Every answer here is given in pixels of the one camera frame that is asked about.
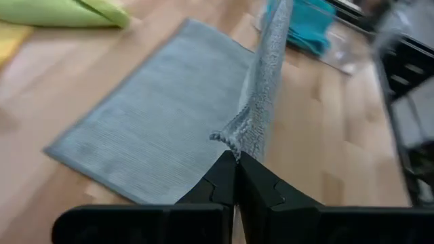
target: wooden surface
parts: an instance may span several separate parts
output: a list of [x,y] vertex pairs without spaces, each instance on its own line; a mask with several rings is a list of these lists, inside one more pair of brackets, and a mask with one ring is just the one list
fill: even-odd
[[[41,150],[186,17],[247,48],[257,42],[252,0],[119,1],[135,17],[129,30],[41,28],[0,71],[0,243],[49,243],[54,220],[71,207],[130,203]],[[369,58],[346,79],[287,49],[282,73],[266,166],[326,205],[408,205]]]

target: teal cloth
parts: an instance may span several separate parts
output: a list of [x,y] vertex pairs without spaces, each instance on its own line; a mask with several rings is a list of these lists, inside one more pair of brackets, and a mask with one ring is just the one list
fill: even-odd
[[[268,9],[272,9],[274,2],[269,1]],[[335,13],[335,9],[324,0],[294,0],[288,42],[321,56],[330,47],[326,31],[333,23]]]

